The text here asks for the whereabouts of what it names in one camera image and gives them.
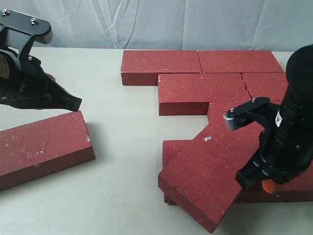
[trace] crack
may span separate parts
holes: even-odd
[[[250,96],[250,99],[253,99],[252,97],[252,94],[250,93],[250,91],[248,90],[248,88],[246,87],[246,82],[244,81],[244,78],[243,78],[243,75],[242,73],[240,74],[241,76],[241,80],[243,81],[244,85],[245,85],[245,90],[248,92],[248,95]]]

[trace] white table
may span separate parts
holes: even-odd
[[[275,53],[285,68],[291,53]],[[206,116],[159,117],[157,87],[121,84],[122,50],[33,48],[44,70],[83,99],[97,159],[0,193],[1,235],[206,235],[157,187],[165,139],[191,139]],[[0,129],[67,111],[1,106]],[[303,235],[313,203],[234,204],[216,235]]]

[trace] bolt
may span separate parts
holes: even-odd
[[[37,24],[38,23],[38,20],[36,19],[36,18],[31,18],[31,24],[32,25],[35,25],[35,24]]]
[[[7,9],[2,10],[3,16],[7,16],[10,14],[10,12]]]

